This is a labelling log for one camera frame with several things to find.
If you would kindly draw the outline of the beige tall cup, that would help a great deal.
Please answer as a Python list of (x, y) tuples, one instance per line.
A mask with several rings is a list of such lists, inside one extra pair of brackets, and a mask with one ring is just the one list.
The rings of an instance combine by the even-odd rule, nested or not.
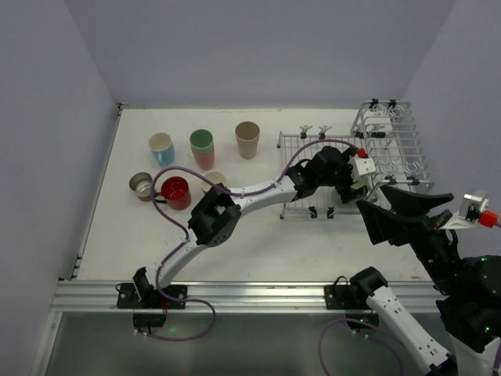
[(236, 142), (240, 156), (250, 160), (256, 156), (260, 137), (260, 128), (252, 121), (239, 123), (235, 128)]

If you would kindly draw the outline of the dark teal mug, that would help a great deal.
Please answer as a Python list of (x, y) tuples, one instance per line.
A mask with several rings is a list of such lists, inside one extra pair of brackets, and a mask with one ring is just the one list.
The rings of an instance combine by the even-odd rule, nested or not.
[[(213, 184), (221, 183), (225, 189), (227, 188), (226, 177), (221, 172), (207, 172), (206, 174), (204, 174), (204, 178), (208, 179)], [(208, 192), (212, 188), (212, 186), (205, 181), (201, 182), (200, 187), (204, 193)]]

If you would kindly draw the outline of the pink cup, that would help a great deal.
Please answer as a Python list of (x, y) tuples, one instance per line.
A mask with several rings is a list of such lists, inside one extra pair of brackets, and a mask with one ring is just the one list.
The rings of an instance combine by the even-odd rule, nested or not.
[(214, 167), (214, 159), (215, 159), (214, 150), (204, 155), (194, 153), (193, 156), (199, 168), (203, 170), (211, 170)]

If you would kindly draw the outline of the light green cup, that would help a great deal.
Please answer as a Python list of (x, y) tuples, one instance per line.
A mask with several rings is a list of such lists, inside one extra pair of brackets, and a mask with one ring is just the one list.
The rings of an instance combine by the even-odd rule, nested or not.
[(207, 155), (214, 149), (214, 139), (210, 131), (197, 129), (190, 137), (191, 150), (196, 155)]

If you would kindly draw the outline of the red mug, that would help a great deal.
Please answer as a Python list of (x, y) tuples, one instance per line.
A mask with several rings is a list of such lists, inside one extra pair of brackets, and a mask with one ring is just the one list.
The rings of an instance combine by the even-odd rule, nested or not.
[(156, 194), (167, 205), (176, 211), (187, 209), (192, 201), (188, 182), (180, 177), (173, 176), (166, 179), (160, 187), (160, 192)]

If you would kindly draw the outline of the light blue mug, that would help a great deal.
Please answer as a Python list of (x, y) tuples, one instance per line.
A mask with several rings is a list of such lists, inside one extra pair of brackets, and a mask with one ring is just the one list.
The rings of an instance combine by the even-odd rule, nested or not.
[(164, 132), (152, 135), (149, 148), (159, 166), (169, 166), (175, 160), (175, 147), (171, 137)]

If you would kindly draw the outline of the cream brown mug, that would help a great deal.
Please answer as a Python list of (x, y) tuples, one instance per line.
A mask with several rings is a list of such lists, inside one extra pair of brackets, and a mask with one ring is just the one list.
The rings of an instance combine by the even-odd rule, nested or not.
[(138, 172), (129, 180), (129, 188), (141, 201), (152, 201), (150, 189), (153, 177), (147, 172)]

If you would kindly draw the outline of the pale green mug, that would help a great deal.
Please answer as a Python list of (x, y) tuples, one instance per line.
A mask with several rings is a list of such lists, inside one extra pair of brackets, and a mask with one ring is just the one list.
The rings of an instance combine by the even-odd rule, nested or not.
[(336, 205), (346, 205), (357, 199), (357, 193), (355, 189), (348, 187), (346, 189), (337, 190), (333, 188), (332, 190), (332, 201)]

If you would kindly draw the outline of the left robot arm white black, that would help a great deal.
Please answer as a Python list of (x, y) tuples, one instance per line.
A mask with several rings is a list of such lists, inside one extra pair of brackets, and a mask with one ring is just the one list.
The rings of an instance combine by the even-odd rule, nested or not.
[(293, 155), (279, 177), (254, 186), (226, 189), (213, 184), (191, 211), (181, 243), (150, 267), (138, 269), (132, 278), (139, 301), (166, 288), (195, 256), (217, 247), (232, 235), (239, 220), (274, 204), (286, 204), (312, 196), (318, 188), (333, 187), (342, 202), (364, 197), (367, 187), (354, 188), (360, 179), (376, 171), (374, 160), (352, 144), (345, 151), (326, 145), (312, 158)]

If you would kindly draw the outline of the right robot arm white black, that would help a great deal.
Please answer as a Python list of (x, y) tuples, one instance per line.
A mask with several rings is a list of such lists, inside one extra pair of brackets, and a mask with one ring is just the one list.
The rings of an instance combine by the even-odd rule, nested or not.
[(367, 200), (356, 203), (369, 238), (373, 244), (408, 244), (413, 249), (444, 297), (436, 306), (455, 351), (448, 351), (417, 322), (377, 269), (369, 267), (350, 279), (355, 299), (392, 329), (422, 374), (498, 375), (500, 257), (460, 257), (456, 234), (477, 225), (500, 225), (499, 216), (488, 210), (487, 193), (467, 193), (458, 212), (431, 216), (432, 208), (450, 202), (453, 195), (418, 194), (389, 185), (380, 189), (390, 209)]

